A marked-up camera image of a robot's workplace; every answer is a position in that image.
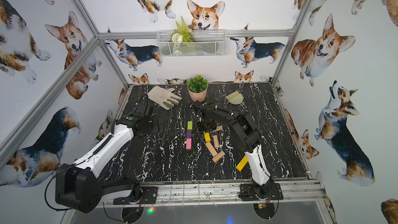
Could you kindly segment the small yellow block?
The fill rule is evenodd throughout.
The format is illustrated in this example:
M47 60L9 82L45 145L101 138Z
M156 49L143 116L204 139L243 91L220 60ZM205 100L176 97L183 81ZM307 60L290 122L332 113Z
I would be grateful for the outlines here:
M206 143L211 141L210 134L208 132L204 133L204 138Z

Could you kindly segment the lime green block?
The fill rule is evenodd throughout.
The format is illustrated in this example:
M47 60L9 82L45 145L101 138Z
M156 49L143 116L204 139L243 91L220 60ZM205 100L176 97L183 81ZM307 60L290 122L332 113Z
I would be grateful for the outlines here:
M192 121L188 121L187 130L192 130L192 129L193 129L193 122Z

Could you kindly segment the purple block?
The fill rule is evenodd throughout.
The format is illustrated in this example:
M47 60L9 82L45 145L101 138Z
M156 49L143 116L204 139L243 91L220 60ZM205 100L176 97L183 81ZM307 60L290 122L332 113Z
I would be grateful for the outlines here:
M187 130L186 139L187 140L192 140L192 130Z

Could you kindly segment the long wooden block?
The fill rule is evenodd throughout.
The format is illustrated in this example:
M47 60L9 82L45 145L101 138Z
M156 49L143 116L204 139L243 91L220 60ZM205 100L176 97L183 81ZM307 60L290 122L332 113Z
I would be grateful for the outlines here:
M213 145L211 144L211 142L206 142L205 145L213 157L215 157L218 154Z

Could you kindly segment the pink block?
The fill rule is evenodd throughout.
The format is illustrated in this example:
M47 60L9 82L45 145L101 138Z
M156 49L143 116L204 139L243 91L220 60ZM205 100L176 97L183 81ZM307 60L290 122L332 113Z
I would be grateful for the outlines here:
M186 150L192 149L192 139L186 139Z

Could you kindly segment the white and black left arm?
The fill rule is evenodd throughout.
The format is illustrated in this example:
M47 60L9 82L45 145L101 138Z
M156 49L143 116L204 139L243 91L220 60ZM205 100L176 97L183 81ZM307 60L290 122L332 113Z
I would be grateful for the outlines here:
M88 213L106 201L123 198L136 203L142 199L144 194L136 179L100 182L98 178L126 143L150 132L149 128L142 127L144 121L151 119L153 112L148 101L148 95L144 94L134 111L112 121L110 132L94 148L73 164L63 164L58 168L53 177L57 204L63 205L65 210Z

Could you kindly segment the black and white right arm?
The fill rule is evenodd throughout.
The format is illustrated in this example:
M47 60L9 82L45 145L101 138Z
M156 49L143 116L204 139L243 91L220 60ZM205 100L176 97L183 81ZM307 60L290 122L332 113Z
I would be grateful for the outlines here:
M264 161L263 138L251 115L247 111L234 112L216 104L204 104L199 101L194 102L192 108L206 131L210 130L213 120L229 127L232 145L244 152L248 159L256 196L259 199L266 198L274 186L274 181Z

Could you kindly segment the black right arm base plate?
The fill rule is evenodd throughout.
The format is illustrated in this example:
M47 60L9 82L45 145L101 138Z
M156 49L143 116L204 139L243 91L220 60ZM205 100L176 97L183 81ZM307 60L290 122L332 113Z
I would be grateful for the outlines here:
M243 201L283 200L284 196L280 184L268 181L260 186L256 183L240 184L238 197Z

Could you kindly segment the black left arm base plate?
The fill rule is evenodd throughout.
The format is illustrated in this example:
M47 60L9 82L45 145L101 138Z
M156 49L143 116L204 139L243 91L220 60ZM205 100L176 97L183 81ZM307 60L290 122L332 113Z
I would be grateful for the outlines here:
M114 205L142 205L155 204L158 195L158 187L140 187L134 189L129 196L114 199Z

